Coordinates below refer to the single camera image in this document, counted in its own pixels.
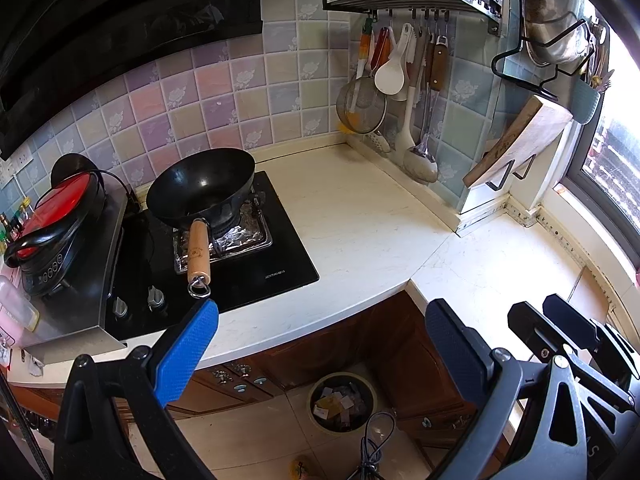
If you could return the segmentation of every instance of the black range hood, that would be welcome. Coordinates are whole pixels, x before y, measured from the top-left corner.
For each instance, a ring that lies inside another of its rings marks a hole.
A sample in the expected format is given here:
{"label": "black range hood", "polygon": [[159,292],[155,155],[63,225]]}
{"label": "black range hood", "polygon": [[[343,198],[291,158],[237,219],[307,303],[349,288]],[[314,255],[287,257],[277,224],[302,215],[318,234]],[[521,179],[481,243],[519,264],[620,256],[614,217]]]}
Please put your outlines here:
{"label": "black range hood", "polygon": [[259,34],[260,0],[0,0],[0,156],[143,63]]}

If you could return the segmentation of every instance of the red lid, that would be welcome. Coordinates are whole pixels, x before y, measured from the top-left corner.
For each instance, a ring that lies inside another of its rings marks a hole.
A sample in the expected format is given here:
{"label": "red lid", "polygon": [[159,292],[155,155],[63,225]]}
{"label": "red lid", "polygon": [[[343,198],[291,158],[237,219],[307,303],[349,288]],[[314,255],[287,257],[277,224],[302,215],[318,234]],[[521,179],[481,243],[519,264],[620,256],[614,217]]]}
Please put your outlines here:
{"label": "red lid", "polygon": [[[25,222],[22,236],[48,227],[69,214],[84,195],[90,178],[89,173],[83,173],[49,191],[38,204],[33,215]],[[36,248],[22,249],[18,251],[18,256],[25,258],[35,250]]]}

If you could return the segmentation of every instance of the cutting board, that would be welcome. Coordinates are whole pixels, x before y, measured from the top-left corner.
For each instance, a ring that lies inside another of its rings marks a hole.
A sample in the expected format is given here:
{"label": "cutting board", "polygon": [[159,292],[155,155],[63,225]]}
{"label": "cutting board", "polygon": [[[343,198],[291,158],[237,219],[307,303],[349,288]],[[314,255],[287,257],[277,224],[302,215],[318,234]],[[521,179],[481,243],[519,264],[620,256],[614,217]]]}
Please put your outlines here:
{"label": "cutting board", "polygon": [[533,95],[511,126],[462,179],[472,187],[502,178],[511,160],[516,170],[532,155],[544,150],[567,126],[573,116],[561,105]]}

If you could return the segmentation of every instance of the white countertop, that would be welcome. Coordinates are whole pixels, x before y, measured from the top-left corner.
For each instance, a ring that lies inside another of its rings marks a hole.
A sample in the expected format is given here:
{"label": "white countertop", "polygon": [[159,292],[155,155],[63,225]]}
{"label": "white countertop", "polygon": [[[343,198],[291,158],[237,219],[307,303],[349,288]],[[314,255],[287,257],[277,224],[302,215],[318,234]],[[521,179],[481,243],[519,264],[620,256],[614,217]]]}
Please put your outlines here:
{"label": "white countertop", "polygon": [[[538,224],[507,215],[464,238],[375,165],[346,144],[274,158],[266,171],[311,257],[320,280],[220,315],[218,332],[198,368],[254,354],[320,330],[406,289],[424,310],[445,298],[490,346],[519,359],[530,352],[506,325],[506,313],[527,300],[542,308],[547,294],[567,298],[578,265]],[[94,356],[123,358],[128,348]],[[72,362],[31,376],[15,353],[8,379],[19,386],[63,388]]]}

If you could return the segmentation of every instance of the wok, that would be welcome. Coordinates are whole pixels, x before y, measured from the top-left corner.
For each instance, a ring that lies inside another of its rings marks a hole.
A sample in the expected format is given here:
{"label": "wok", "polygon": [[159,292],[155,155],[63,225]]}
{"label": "wok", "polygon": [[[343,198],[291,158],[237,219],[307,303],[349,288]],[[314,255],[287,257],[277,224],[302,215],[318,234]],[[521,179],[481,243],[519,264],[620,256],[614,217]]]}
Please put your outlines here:
{"label": "wok", "polygon": [[238,220],[254,172],[248,152],[217,148],[176,162],[149,188],[149,211],[165,224],[189,231],[187,280],[194,298],[210,293],[209,231],[222,234]]}

